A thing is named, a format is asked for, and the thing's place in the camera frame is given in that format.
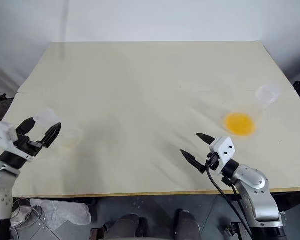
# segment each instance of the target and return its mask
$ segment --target plastic bag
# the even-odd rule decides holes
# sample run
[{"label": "plastic bag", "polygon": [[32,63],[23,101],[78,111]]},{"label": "plastic bag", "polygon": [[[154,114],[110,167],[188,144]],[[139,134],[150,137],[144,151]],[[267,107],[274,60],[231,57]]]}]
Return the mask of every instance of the plastic bag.
[{"label": "plastic bag", "polygon": [[46,223],[51,230],[58,229],[66,221],[83,226],[91,223],[87,205],[83,203],[30,199],[31,207],[39,206],[45,214]]},{"label": "plastic bag", "polygon": [[17,226],[23,224],[29,218],[32,212],[30,206],[20,206],[11,215],[11,227],[16,228]]}]

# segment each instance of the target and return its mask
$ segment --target person's leg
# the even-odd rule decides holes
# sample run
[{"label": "person's leg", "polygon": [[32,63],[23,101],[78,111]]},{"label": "person's leg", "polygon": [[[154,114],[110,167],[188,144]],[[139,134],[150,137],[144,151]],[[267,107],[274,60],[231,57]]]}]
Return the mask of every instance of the person's leg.
[{"label": "person's leg", "polygon": [[134,238],[139,226],[139,217],[135,214],[125,215],[121,217],[115,224],[110,227],[105,235],[105,240]]},{"label": "person's leg", "polygon": [[179,212],[175,240],[201,240],[200,226],[188,211]]}]

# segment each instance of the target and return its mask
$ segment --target gray floor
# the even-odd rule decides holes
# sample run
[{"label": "gray floor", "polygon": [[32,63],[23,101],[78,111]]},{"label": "gray floor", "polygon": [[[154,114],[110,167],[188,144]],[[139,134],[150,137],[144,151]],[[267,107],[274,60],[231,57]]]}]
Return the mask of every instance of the gray floor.
[{"label": "gray floor", "polygon": [[[43,215],[36,224],[19,230],[18,234],[20,240],[89,240],[91,228],[99,228],[106,222],[115,222],[124,215],[134,213],[147,219],[149,237],[172,239],[177,209],[193,213],[203,240],[238,239],[237,236],[224,234],[224,226],[238,219],[219,195],[103,197],[98,198],[97,204],[90,208],[90,225],[77,226],[66,222],[56,231],[51,231]],[[287,211],[283,222],[288,239],[300,240],[300,205]]]}]

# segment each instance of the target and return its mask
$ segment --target beige tabletop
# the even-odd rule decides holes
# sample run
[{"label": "beige tabletop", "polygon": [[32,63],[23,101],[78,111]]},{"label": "beige tabletop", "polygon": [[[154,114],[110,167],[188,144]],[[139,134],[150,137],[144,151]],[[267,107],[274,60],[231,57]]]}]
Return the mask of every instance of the beige tabletop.
[{"label": "beige tabletop", "polygon": [[[259,112],[263,84],[281,94]],[[18,92],[4,121],[17,126],[49,107],[60,134],[75,130],[78,141],[61,136],[43,149],[14,196],[216,193],[180,153],[205,162],[196,133],[232,137],[233,158],[265,173],[273,192],[300,190],[300,98],[260,42],[51,43]],[[253,135],[224,128],[238,111],[254,115]]]}]

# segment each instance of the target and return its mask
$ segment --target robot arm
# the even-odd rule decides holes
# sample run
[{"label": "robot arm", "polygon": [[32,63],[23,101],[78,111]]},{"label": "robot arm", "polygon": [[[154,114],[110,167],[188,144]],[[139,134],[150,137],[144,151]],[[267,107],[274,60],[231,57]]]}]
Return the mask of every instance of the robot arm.
[{"label": "robot arm", "polygon": [[57,138],[61,123],[52,126],[41,141],[33,142],[25,136],[35,125],[33,118],[25,120],[17,129],[0,122],[0,240],[10,239],[10,218],[13,210],[12,188],[20,174],[20,168]]},{"label": "robot arm", "polygon": [[[243,210],[253,240],[286,240],[278,206],[269,191],[269,180],[259,170],[239,164],[232,159],[236,150],[230,137],[211,136],[198,133],[209,144],[207,164],[228,186],[235,186],[240,192]],[[207,166],[201,165],[188,152],[181,150],[187,161],[202,174]]]}]

